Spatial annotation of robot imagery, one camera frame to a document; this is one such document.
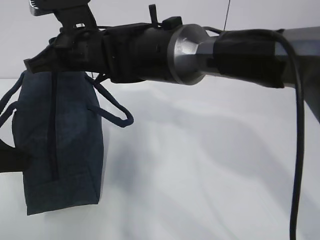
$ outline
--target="bag handle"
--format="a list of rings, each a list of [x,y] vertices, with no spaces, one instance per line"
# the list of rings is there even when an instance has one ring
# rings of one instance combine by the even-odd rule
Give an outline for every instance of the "bag handle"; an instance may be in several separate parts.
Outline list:
[[[96,114],[100,115],[101,117],[107,119],[111,123],[121,127],[125,128],[127,126],[130,126],[134,123],[134,117],[132,114],[124,107],[122,106],[117,100],[111,95],[110,92],[108,92],[107,89],[105,89],[99,82],[96,82],[91,77],[89,77],[87,74],[85,74],[85,78],[93,85],[93,87],[102,95],[104,96],[110,103],[112,103],[116,108],[118,108],[120,111],[122,111],[126,115],[126,119],[121,119],[118,116],[115,116],[111,114],[110,112],[93,105],[88,105],[87,108]]]
[[[21,74],[15,85],[0,100],[0,114],[5,109],[13,94],[21,87],[24,75],[24,73]],[[0,116],[0,128],[13,114],[14,110],[17,109],[17,106],[17,101],[11,103],[6,111]],[[0,139],[0,173],[23,172],[29,167],[29,164],[29,156],[18,149],[9,146]]]

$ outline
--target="bag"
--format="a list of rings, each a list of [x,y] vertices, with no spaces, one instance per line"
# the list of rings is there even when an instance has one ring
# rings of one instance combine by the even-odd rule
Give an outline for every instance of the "bag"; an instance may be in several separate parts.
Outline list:
[[[0,100],[0,113],[20,86],[18,101],[0,116],[1,127],[16,109],[16,148],[0,141],[0,172],[23,171],[27,215],[98,204],[104,159],[101,117],[124,128],[134,122],[133,116],[85,72],[25,71]],[[101,109],[94,88],[127,119]]]

